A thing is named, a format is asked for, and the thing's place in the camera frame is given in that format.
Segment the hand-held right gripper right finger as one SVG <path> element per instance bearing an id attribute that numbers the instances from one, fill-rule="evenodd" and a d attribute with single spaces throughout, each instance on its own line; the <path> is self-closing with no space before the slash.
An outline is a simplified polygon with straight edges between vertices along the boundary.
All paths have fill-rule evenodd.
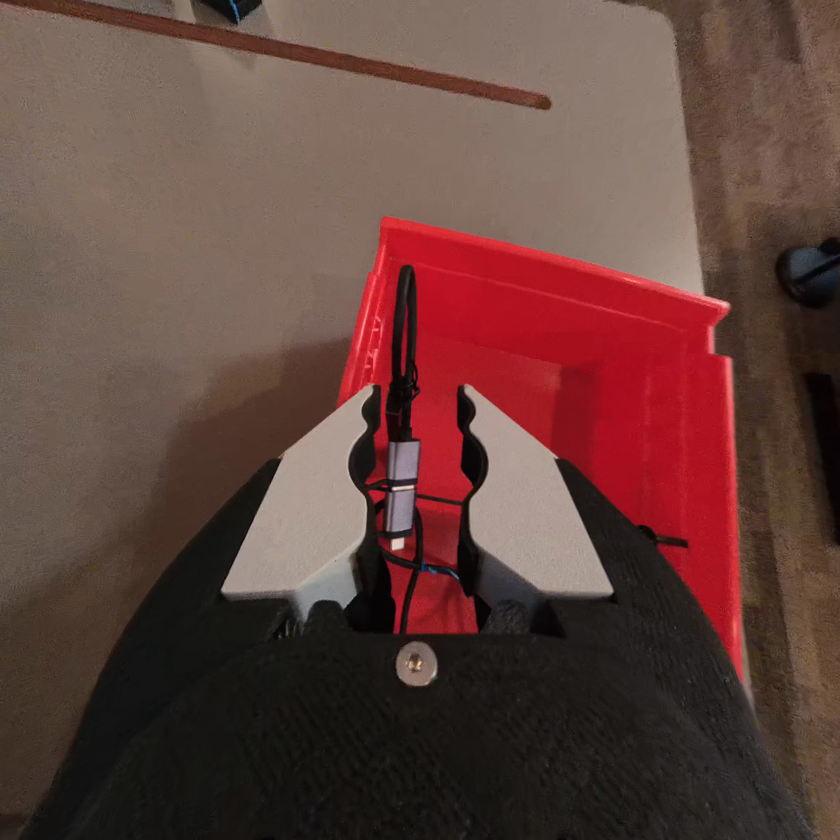
<path id="1" fill-rule="evenodd" d="M 488 607 L 614 594 L 557 456 L 472 385 L 461 385 L 458 577 Z"/>

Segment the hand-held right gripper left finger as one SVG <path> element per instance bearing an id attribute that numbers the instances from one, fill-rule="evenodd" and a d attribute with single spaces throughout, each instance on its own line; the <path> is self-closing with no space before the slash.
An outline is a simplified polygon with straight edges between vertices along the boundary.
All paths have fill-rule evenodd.
<path id="1" fill-rule="evenodd" d="M 382 392 L 367 385 L 281 455 L 222 585 L 228 601 L 281 599 L 300 619 L 336 602 L 352 627 L 389 629 L 389 571 L 367 480 Z"/>

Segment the red plastic bin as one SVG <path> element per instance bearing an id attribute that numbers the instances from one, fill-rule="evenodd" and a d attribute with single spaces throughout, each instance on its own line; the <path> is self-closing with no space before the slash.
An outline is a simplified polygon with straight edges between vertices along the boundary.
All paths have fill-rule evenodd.
<path id="1" fill-rule="evenodd" d="M 338 404 L 391 380 L 400 268 L 418 296 L 420 490 L 459 500 L 460 385 L 474 386 L 662 546 L 744 677 L 731 360 L 723 301 L 585 262 L 386 217 Z"/>

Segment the blue grey shoe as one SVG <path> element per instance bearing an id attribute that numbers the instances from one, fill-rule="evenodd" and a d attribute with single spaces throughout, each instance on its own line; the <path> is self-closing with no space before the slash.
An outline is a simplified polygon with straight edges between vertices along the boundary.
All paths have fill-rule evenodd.
<path id="1" fill-rule="evenodd" d="M 838 296 L 839 238 L 786 249 L 775 261 L 774 274 L 793 302 L 808 309 L 827 308 Z"/>

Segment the black object with blue stripe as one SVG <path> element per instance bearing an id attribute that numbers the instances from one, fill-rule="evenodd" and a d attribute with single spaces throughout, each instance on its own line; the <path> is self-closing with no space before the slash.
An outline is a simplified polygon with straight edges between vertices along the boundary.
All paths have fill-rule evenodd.
<path id="1" fill-rule="evenodd" d="M 263 6 L 263 1 L 191 1 L 197 19 L 204 21 L 210 14 L 232 25 L 240 25 L 247 16 Z"/>

